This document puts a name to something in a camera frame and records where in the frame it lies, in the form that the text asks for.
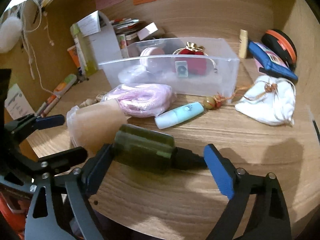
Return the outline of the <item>dark green bottle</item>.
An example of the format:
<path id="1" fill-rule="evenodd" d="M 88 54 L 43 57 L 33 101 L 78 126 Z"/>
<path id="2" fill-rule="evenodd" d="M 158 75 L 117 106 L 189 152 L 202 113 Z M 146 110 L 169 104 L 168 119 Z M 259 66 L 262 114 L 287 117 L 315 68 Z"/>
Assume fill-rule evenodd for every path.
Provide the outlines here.
<path id="1" fill-rule="evenodd" d="M 138 170 L 163 174 L 168 169 L 206 169 L 204 157 L 177 147 L 173 136 L 131 124 L 116 133 L 115 160 Z"/>

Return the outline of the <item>yellow-green spray bottle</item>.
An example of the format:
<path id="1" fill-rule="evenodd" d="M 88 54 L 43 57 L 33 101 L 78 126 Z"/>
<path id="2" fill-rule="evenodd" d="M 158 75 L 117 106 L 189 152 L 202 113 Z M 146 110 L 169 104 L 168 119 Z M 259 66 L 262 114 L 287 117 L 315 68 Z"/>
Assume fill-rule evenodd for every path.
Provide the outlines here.
<path id="1" fill-rule="evenodd" d="M 98 71 L 97 63 L 93 57 L 92 51 L 85 41 L 79 26 L 74 23 L 70 27 L 71 35 L 74 39 L 80 67 L 83 75 L 88 78 Z"/>

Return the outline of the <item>white lip balm stick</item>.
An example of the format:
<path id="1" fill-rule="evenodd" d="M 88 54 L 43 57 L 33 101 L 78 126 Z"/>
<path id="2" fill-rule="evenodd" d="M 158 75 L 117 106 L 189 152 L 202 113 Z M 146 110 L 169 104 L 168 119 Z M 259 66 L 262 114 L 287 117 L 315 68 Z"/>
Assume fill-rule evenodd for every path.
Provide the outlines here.
<path id="1" fill-rule="evenodd" d="M 49 112 L 53 109 L 53 107 L 60 101 L 59 97 L 56 97 L 41 113 L 41 117 L 45 117 L 49 114 Z"/>

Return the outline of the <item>mint green tube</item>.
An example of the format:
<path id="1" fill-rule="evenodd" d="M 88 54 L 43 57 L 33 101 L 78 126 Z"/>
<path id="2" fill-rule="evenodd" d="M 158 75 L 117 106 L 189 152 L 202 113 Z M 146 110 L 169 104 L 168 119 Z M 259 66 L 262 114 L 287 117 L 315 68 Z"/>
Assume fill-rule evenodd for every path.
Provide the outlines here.
<path id="1" fill-rule="evenodd" d="M 155 117 L 158 129 L 165 129 L 192 119 L 204 112 L 199 102 L 189 103 Z"/>

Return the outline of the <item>cream small bottle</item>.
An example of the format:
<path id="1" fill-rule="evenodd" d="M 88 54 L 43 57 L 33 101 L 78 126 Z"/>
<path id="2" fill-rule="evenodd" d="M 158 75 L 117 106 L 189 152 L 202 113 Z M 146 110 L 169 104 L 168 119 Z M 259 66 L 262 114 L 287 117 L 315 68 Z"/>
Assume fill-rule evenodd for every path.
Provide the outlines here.
<path id="1" fill-rule="evenodd" d="M 248 31 L 241 29 L 239 35 L 239 52 L 238 56 L 241 59 L 245 59 L 247 57 L 247 48 L 248 48 Z"/>

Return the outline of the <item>pink white small box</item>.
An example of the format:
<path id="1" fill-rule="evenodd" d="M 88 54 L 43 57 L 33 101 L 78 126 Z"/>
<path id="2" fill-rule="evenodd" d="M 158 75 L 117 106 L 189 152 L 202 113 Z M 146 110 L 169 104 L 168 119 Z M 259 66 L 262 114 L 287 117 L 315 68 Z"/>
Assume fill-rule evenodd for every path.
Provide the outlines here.
<path id="1" fill-rule="evenodd" d="M 144 27 L 143 29 L 141 29 L 140 31 L 137 32 L 137 36 L 139 38 L 140 41 L 146 39 L 147 37 L 149 37 L 150 35 L 153 35 L 154 33 L 156 33 L 158 31 L 157 26 L 155 25 L 154 22 L 148 24 L 146 27 Z"/>

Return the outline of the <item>fruit pattern booklet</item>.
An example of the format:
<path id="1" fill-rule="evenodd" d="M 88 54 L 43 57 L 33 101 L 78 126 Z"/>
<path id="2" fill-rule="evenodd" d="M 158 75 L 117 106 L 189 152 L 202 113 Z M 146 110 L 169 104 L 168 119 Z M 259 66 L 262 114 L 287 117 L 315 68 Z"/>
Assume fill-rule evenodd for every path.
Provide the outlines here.
<path id="1" fill-rule="evenodd" d="M 117 35 L 117 40 L 119 43 L 120 52 L 123 58 L 129 57 L 128 51 L 127 51 L 127 42 L 125 34 L 119 34 Z"/>

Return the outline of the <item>red velvet pouch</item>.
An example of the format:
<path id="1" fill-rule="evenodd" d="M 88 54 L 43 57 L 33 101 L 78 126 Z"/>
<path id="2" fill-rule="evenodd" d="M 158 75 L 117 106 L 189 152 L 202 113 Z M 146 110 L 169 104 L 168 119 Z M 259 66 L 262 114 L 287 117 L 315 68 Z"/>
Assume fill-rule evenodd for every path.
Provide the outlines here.
<path id="1" fill-rule="evenodd" d="M 173 55 L 178 55 L 176 61 L 187 61 L 189 76 L 204 76 L 211 67 L 214 73 L 217 73 L 217 66 L 213 59 L 208 58 L 203 46 L 198 46 L 194 42 L 187 42 L 185 47 L 176 49 Z"/>

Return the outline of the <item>green orange tube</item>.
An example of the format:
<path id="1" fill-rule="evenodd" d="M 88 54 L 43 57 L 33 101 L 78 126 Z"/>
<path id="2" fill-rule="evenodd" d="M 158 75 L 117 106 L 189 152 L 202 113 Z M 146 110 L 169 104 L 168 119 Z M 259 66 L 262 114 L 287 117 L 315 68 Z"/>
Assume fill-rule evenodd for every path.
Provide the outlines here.
<path id="1" fill-rule="evenodd" d="M 58 86 L 54 89 L 53 93 L 56 96 L 63 96 L 77 81 L 75 74 L 69 74 Z"/>

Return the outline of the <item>brown bead tassel charm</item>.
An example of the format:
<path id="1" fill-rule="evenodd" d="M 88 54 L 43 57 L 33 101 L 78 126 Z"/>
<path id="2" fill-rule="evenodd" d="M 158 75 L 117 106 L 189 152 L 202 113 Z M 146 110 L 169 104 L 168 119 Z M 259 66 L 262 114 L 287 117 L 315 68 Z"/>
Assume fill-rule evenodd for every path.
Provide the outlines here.
<path id="1" fill-rule="evenodd" d="M 242 96 L 242 92 L 249 90 L 251 87 L 252 86 L 238 87 L 231 96 L 223 96 L 221 93 L 217 93 L 214 96 L 207 96 L 203 100 L 203 107 L 206 110 L 220 109 L 228 101 L 233 100 L 237 96 Z"/>

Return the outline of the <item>orange box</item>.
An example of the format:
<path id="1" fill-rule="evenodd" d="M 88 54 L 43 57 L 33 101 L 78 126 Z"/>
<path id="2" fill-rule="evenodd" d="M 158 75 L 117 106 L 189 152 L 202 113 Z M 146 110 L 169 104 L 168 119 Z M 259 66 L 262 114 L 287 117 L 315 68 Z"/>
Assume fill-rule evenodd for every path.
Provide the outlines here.
<path id="1" fill-rule="evenodd" d="M 67 49 L 69 55 L 71 56 L 74 64 L 76 65 L 77 68 L 80 68 L 80 61 L 78 58 L 77 50 L 76 50 L 76 45 L 71 46 L 70 48 Z"/>

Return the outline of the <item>blue zip pouch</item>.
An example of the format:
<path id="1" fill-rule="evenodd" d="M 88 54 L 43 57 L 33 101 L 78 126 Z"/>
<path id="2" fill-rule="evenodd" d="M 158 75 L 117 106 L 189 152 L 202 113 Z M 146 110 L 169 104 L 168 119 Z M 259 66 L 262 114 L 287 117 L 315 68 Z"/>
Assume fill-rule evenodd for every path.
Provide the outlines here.
<path id="1" fill-rule="evenodd" d="M 272 50 L 258 42 L 249 41 L 248 51 L 260 64 L 259 72 L 271 77 L 283 77 L 293 83 L 298 82 L 298 76 L 289 69 L 284 61 Z"/>

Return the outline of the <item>clear plastic storage bin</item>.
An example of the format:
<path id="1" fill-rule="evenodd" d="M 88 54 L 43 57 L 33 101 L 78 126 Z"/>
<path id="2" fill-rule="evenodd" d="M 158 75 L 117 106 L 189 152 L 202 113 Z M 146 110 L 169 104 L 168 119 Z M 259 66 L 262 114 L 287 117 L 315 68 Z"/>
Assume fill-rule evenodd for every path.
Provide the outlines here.
<path id="1" fill-rule="evenodd" d="M 121 59 L 99 64 L 112 88 L 129 83 L 169 85 L 178 94 L 230 97 L 240 60 L 222 38 L 180 37 L 133 43 Z"/>

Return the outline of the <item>orange capped pen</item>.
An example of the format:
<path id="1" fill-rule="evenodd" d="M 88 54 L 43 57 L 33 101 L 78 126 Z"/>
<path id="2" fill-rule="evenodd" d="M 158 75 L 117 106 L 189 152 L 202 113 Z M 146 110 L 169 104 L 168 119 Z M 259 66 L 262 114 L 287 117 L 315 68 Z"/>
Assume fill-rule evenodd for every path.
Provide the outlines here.
<path id="1" fill-rule="evenodd" d="M 43 113 L 43 111 L 57 98 L 56 95 L 51 95 L 42 105 L 41 107 L 36 111 L 35 116 L 39 116 Z"/>

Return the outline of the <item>white drawstring cloth bag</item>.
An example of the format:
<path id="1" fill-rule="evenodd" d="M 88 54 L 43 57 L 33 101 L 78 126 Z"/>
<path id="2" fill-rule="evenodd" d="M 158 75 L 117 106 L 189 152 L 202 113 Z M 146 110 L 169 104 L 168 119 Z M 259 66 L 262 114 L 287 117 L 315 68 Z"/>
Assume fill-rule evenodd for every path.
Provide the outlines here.
<path id="1" fill-rule="evenodd" d="M 296 88 L 290 80 L 263 75 L 235 104 L 235 109 L 269 126 L 292 126 L 295 105 Z"/>

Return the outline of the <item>white folded paper stand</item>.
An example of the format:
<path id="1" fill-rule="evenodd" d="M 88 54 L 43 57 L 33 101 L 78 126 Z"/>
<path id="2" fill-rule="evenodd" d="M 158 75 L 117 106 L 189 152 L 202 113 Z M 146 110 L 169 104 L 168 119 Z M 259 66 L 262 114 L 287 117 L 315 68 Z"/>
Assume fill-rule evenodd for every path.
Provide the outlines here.
<path id="1" fill-rule="evenodd" d="M 123 58 L 110 20 L 99 10 L 77 22 L 97 65 Z"/>

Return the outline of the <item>black orange round case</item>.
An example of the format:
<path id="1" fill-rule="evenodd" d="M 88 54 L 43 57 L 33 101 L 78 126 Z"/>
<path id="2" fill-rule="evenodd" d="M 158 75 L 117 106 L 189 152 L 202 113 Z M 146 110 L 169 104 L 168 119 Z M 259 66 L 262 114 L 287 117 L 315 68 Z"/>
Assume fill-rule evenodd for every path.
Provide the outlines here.
<path id="1" fill-rule="evenodd" d="M 262 36 L 263 45 L 276 53 L 294 72 L 297 63 L 297 50 L 292 40 L 281 30 L 269 29 Z"/>

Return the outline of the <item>stack of booklets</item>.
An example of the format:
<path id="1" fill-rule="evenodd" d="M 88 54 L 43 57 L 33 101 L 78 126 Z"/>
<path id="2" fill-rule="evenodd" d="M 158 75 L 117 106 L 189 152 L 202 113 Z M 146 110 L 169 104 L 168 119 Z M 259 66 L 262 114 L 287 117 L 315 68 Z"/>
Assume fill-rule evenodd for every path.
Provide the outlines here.
<path id="1" fill-rule="evenodd" d="M 138 40 L 138 31 L 144 28 L 145 22 L 136 18 L 121 18 L 110 21 L 116 37 L 123 37 L 126 41 Z"/>

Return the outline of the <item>beige puff container purple sticker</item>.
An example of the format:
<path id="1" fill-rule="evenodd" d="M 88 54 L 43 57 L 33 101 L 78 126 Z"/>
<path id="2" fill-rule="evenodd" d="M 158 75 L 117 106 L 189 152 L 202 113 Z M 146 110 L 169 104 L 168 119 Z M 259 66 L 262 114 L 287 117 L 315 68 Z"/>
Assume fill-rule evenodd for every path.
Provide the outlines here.
<path id="1" fill-rule="evenodd" d="M 112 144 L 127 117 L 117 100 L 107 100 L 84 108 L 73 107 L 66 115 L 71 142 L 83 147 L 90 156 L 104 144 Z"/>

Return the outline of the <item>receipt paper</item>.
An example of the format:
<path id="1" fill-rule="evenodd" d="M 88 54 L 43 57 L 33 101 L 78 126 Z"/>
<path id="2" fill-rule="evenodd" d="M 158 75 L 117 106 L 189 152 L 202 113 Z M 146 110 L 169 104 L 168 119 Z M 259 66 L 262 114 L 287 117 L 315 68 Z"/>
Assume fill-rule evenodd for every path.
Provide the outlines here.
<path id="1" fill-rule="evenodd" d="M 8 90 L 4 106 L 14 120 L 35 113 L 18 84 Z"/>

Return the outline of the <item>pearly spiral seashell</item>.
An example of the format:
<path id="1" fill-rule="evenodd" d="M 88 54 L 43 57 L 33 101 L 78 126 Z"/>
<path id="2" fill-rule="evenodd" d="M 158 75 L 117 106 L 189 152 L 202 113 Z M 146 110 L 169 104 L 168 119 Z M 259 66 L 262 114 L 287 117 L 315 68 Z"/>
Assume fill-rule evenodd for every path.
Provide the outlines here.
<path id="1" fill-rule="evenodd" d="M 82 103 L 80 103 L 79 108 L 84 108 L 84 107 L 93 105 L 95 103 L 97 103 L 96 99 L 87 99 L 87 100 L 83 101 Z"/>

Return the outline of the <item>beige printed eraser box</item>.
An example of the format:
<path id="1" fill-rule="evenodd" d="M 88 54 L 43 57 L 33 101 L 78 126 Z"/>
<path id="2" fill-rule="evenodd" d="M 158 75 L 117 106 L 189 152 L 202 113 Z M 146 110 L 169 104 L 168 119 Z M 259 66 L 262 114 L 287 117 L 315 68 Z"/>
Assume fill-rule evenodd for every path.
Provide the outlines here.
<path id="1" fill-rule="evenodd" d="M 96 96 L 97 102 L 103 102 L 107 100 L 107 94 L 106 93 L 100 93 Z"/>

